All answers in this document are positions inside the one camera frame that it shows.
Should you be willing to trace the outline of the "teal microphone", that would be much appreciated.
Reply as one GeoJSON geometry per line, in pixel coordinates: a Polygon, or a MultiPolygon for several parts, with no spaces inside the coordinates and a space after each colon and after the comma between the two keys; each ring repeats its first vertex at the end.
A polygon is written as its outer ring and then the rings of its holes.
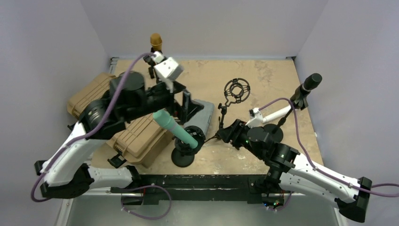
{"type": "Polygon", "coordinates": [[[167,111],[161,109],[154,112],[152,116],[160,127],[169,130],[183,143],[188,144],[190,148],[196,148],[198,146],[198,142],[186,130],[178,125],[167,111]]]}

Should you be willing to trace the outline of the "black tripod shock mount stand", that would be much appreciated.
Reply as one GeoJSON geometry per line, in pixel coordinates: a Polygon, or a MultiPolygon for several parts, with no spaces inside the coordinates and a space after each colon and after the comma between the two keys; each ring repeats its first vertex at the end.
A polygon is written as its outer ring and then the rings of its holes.
{"type": "Polygon", "coordinates": [[[221,116],[218,118],[218,124],[220,121],[224,123],[224,118],[227,114],[227,108],[232,104],[240,104],[247,100],[250,95],[250,85],[249,82],[243,78],[235,78],[228,81],[224,87],[223,95],[226,99],[224,104],[220,103],[218,109],[221,110],[221,116]]]}

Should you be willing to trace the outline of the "white microphone silver grille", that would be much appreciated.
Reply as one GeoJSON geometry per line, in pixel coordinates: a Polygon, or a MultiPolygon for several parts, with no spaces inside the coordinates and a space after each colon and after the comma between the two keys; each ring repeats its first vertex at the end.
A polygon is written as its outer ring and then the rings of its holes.
{"type": "Polygon", "coordinates": [[[263,124],[269,123],[275,119],[281,118],[283,116],[285,116],[290,110],[291,110],[291,106],[288,105],[284,108],[281,108],[271,114],[268,114],[266,116],[263,117],[263,124]]]}

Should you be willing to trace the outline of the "black shock mount round base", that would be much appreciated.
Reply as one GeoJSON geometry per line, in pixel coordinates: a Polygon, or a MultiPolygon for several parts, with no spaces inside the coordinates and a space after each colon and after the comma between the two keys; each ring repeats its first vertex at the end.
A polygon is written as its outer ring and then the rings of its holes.
{"type": "Polygon", "coordinates": [[[191,147],[191,143],[184,142],[182,139],[176,136],[174,137],[175,148],[172,151],[171,160],[173,164],[180,168],[188,167],[193,163],[195,155],[202,148],[206,139],[202,129],[197,126],[190,125],[184,128],[184,130],[190,138],[194,139],[197,145],[195,147],[191,147]]]}

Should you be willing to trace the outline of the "black clip stand round base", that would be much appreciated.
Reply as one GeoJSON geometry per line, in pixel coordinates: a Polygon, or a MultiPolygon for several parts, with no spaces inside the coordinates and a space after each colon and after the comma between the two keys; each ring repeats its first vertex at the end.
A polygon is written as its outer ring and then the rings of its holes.
{"type": "Polygon", "coordinates": [[[152,60],[151,56],[145,56],[143,57],[143,60],[149,65],[148,72],[150,75],[151,79],[155,79],[155,73],[154,73],[154,66],[156,65],[155,62],[152,60]]]}

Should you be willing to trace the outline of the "gold microphone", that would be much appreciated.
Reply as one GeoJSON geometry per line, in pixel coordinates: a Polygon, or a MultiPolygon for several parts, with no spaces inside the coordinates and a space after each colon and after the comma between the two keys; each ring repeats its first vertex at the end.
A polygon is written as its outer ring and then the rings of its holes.
{"type": "Polygon", "coordinates": [[[162,38],[159,33],[153,33],[150,36],[151,52],[162,52],[162,38]]]}

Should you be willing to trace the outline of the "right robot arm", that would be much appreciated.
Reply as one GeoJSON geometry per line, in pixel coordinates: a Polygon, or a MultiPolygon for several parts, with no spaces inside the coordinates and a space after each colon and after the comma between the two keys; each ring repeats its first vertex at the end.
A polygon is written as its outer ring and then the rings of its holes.
{"type": "Polygon", "coordinates": [[[325,199],[346,218],[359,223],[365,222],[369,203],[368,190],[372,181],[366,177],[351,178],[324,167],[298,150],[283,144],[283,133],[274,124],[249,127],[240,119],[228,127],[219,118],[217,139],[230,143],[236,149],[244,147],[269,166],[264,179],[265,189],[278,189],[315,195],[325,199]]]}

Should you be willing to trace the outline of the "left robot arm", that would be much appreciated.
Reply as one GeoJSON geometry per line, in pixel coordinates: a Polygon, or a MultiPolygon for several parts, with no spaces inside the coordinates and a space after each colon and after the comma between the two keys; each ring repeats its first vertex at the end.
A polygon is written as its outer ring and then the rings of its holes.
{"type": "Polygon", "coordinates": [[[92,101],[81,113],[69,137],[46,161],[37,161],[35,170],[42,201],[71,199],[90,189],[117,187],[128,192],[140,188],[140,176],[134,167],[101,169],[86,164],[86,159],[126,124],[140,117],[165,113],[171,122],[170,131],[191,148],[198,150],[203,135],[191,136],[182,125],[203,110],[204,105],[191,99],[190,92],[179,82],[168,89],[161,82],[145,87],[141,73],[130,71],[109,82],[109,89],[92,101]]]}

